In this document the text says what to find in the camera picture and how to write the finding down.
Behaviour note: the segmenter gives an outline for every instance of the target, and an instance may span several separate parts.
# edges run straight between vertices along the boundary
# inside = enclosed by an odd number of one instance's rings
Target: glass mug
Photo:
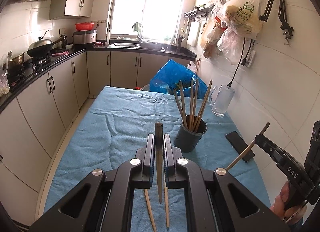
[[[214,91],[219,90],[219,93],[217,95],[217,98],[215,101],[212,101],[212,94]],[[221,87],[217,87],[216,85],[211,90],[208,98],[208,102],[210,105],[212,105],[211,111],[216,116],[224,116],[226,113],[228,106],[233,98],[233,95],[235,94],[235,90],[227,85],[222,85]]]

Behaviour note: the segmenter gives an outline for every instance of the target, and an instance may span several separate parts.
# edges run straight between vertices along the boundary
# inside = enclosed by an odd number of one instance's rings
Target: window
[[[113,0],[110,33],[135,37],[132,26],[142,23],[143,38],[170,41],[176,33],[182,0]]]

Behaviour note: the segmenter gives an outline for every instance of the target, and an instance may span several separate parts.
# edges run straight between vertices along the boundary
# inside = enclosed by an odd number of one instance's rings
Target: cabinet handle
[[[49,79],[47,79],[47,81],[46,82],[48,82],[49,83],[49,87],[50,87],[50,91],[49,91],[49,94],[51,94],[52,93],[52,88],[51,88],[51,83],[50,83],[50,80]]]
[[[56,89],[56,87],[55,87],[55,85],[54,85],[53,77],[50,77],[50,79],[52,79],[52,83],[53,83],[53,88],[52,88],[52,90],[55,90],[55,89]]]

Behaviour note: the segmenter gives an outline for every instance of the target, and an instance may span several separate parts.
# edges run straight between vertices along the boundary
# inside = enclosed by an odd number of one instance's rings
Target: cabinet door
[[[185,67],[188,67],[188,64],[190,64],[190,60],[189,59],[179,59],[177,57],[169,57],[169,60],[172,59],[173,61],[184,65]]]
[[[67,129],[79,112],[75,85],[73,84],[71,60],[67,60],[49,71],[52,93],[61,120]]]
[[[93,0],[82,0],[80,16],[91,17]]]
[[[35,221],[38,193],[0,164],[0,201],[9,216],[30,226]]]
[[[20,180],[40,191],[51,158],[30,129],[17,99],[0,114],[0,122],[5,123],[0,128],[3,163]]]
[[[87,54],[86,52],[71,58],[73,67],[73,82],[75,84],[76,96],[79,108],[89,96]]]
[[[135,89],[137,86],[139,53],[111,52],[111,85]]]
[[[137,86],[144,87],[149,84],[150,80],[167,62],[167,56],[140,53]]]
[[[65,16],[79,16],[82,2],[83,2],[83,0],[67,0],[64,15]]]
[[[90,95],[97,97],[110,85],[110,51],[88,51],[87,66]]]
[[[18,95],[18,102],[33,133],[52,157],[65,128],[50,93],[49,74],[46,73],[23,90]]]

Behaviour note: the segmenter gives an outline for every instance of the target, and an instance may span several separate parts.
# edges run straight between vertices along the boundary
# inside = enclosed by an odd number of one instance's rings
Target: black phone
[[[227,133],[226,138],[231,143],[233,148],[235,148],[235,150],[238,152],[239,155],[248,147],[245,141],[241,138],[241,136],[236,131]],[[254,156],[255,154],[253,153],[252,150],[250,150],[242,159],[245,162],[248,162]]]

